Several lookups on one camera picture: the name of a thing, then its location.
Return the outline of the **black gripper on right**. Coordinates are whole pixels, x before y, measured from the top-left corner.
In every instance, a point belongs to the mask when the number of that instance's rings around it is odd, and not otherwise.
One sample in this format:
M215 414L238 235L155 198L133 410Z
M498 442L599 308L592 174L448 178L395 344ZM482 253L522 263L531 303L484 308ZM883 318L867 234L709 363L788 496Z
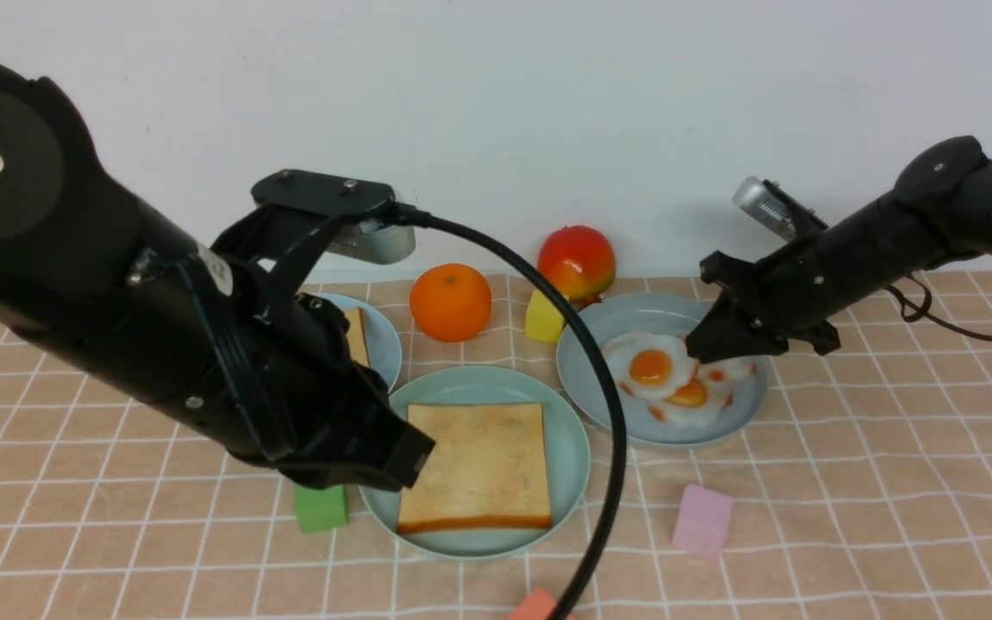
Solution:
M755 263L713 252L700 275L721 293L685 346L709 364L783 356L792 340L826 356L841 345L829 318L896 282L902 263L869 223L844 220Z

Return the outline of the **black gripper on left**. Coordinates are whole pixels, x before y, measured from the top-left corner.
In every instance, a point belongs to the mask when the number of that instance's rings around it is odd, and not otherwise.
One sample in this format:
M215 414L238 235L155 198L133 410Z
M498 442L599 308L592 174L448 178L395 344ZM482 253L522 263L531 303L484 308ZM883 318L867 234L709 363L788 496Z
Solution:
M220 286L203 271L203 432L229 455L299 486L397 492L417 482L434 441L391 409L388 388L353 360L348 321L319 297L276 289L259 267Z

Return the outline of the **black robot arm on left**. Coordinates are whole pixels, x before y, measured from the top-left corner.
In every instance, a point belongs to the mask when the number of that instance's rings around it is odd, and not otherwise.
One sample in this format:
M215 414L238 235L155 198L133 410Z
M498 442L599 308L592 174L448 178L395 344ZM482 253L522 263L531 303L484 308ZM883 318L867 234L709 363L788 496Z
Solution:
M0 323L35 348L310 489L416 483L434 441L301 287L327 252L416 247L388 184L283 170L211 245L114 180L50 78L0 65Z

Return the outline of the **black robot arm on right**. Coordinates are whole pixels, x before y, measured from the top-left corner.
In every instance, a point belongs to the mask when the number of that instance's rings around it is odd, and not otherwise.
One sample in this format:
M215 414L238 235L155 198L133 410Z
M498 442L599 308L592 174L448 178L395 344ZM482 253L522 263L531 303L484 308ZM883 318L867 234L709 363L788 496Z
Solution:
M702 259L702 280L721 290L686 337L702 363L782 356L792 340L826 356L841 345L831 318L883 290L905 322L932 320L930 299L909 301L898 280L992 256L992 158L972 136L930 146L889 192L834 226L759 177L741 184L734 204L784 246L755 263L719 251Z

